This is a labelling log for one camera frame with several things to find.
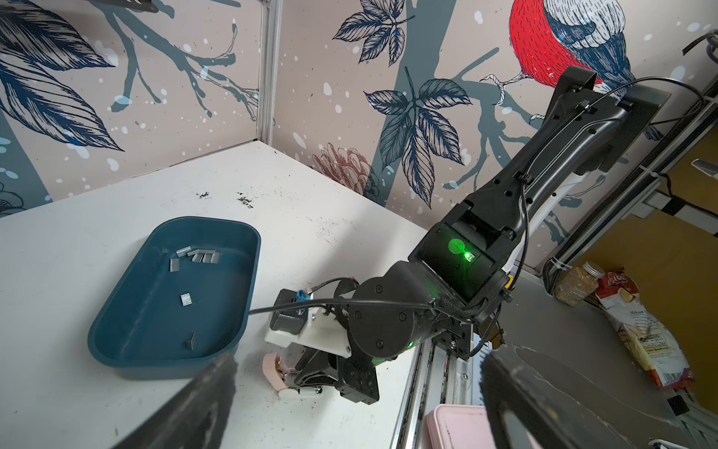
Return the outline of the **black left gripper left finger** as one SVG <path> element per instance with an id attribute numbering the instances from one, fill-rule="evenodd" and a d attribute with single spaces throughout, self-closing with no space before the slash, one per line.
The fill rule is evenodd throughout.
<path id="1" fill-rule="evenodd" d="M 118 448 L 219 448 L 236 394 L 237 362 L 225 354 L 185 385 Z"/>

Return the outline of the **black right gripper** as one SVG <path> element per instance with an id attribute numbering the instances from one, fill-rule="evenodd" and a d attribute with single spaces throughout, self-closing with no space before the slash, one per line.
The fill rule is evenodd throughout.
<path id="1" fill-rule="evenodd" d="M 339 357 L 308 349 L 295 365 L 295 385 L 302 388 L 332 387 L 342 398 L 374 404 L 380 400 L 376 368 L 362 355 Z"/>

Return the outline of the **teal plastic tray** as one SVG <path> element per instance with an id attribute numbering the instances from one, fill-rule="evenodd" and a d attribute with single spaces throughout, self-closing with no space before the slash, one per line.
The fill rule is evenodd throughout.
<path id="1" fill-rule="evenodd" d="M 183 260 L 182 247 L 217 250 L 219 264 Z M 142 244 L 89 330 L 93 358 L 129 380 L 188 379 L 235 353 L 247 327 L 261 237 L 243 222 L 197 216 L 159 224 Z M 183 307 L 181 295 L 193 304 Z M 196 333 L 194 351 L 185 346 Z"/>

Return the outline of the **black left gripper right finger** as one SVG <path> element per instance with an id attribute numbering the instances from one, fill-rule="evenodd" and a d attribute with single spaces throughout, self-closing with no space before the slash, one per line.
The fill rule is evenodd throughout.
<path id="1" fill-rule="evenodd" d="M 497 448 L 607 448 L 607 436 L 553 401 L 501 351 L 482 362 L 482 394 Z"/>

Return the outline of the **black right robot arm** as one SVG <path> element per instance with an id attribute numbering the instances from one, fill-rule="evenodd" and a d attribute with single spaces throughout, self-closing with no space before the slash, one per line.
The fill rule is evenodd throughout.
<path id="1" fill-rule="evenodd" d="M 350 354 L 307 348 L 292 371 L 300 390 L 336 389 L 343 398 L 379 400 L 376 369 L 440 336 L 468 360 L 510 300 L 525 264 L 531 225 L 560 199 L 571 176 L 606 171 L 646 130 L 668 100 L 656 79 L 642 77 L 601 94 L 594 71 L 561 76 L 537 134 L 492 181 L 434 224 L 405 261 L 385 275 L 343 279 L 319 304 L 340 321 Z"/>

